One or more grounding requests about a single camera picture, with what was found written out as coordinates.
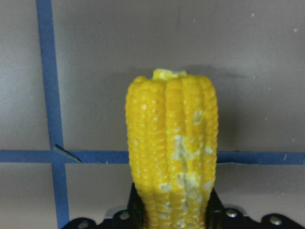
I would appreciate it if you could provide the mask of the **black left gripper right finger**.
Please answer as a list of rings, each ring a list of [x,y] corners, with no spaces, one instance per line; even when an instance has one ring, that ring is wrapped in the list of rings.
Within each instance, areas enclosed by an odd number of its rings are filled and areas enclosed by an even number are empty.
[[[207,229],[221,229],[223,220],[223,204],[213,188],[208,201],[205,214],[205,225]]]

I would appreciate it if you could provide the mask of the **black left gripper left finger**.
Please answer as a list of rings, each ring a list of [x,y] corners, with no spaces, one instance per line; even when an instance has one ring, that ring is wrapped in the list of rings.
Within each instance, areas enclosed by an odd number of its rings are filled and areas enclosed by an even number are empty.
[[[132,229],[145,228],[145,209],[142,199],[138,195],[135,184],[132,182],[127,210]]]

